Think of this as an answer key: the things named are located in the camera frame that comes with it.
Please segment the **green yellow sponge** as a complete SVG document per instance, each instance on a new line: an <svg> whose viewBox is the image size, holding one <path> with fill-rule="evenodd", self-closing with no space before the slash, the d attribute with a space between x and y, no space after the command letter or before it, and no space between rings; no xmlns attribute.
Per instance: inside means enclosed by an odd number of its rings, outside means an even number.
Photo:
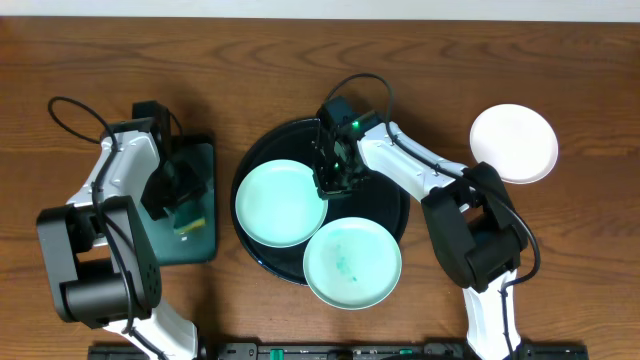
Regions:
<svg viewBox="0 0 640 360"><path fill-rule="evenodd" d="M197 201L189 201L179 205L173 215L175 234L186 234L206 225L204 210Z"/></svg>

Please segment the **mint green plate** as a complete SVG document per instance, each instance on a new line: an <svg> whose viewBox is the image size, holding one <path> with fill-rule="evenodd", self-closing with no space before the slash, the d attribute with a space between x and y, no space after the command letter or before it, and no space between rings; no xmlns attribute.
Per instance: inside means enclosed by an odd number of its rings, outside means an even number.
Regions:
<svg viewBox="0 0 640 360"><path fill-rule="evenodd" d="M236 217L244 232L272 248L293 247L309 239L324 223L328 207L317 194L311 168L287 159L251 170L235 199Z"/></svg>
<svg viewBox="0 0 640 360"><path fill-rule="evenodd" d="M346 217L322 226L309 240L303 273L311 291L343 310L377 305L396 287L402 255L391 233L365 218Z"/></svg>

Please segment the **white plate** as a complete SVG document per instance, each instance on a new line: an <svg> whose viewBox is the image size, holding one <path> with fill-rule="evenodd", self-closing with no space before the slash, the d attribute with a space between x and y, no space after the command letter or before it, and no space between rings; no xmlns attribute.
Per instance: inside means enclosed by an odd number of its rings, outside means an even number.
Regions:
<svg viewBox="0 0 640 360"><path fill-rule="evenodd" d="M484 110L469 142L475 160L491 165L504 182L530 184L551 173L559 155L556 134L536 111L517 104Z"/></svg>

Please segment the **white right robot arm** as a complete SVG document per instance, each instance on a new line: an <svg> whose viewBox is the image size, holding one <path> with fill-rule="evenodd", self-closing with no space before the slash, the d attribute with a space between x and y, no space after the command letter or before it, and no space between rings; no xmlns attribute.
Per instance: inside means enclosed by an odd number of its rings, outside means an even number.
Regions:
<svg viewBox="0 0 640 360"><path fill-rule="evenodd" d="M320 110L313 170L321 197L348 196L373 173L421 204L436 258L463 290L467 343L480 359L515 359L512 287L531 235L498 172L448 161L371 111Z"/></svg>

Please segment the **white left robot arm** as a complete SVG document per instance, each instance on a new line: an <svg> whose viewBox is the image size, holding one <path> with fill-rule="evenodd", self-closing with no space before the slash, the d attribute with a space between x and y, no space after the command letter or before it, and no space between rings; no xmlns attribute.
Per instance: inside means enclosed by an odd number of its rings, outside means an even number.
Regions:
<svg viewBox="0 0 640 360"><path fill-rule="evenodd" d="M127 130L100 146L82 188L37 218L55 310L151 359L204 359L197 326L163 298L160 269L216 255L214 142Z"/></svg>

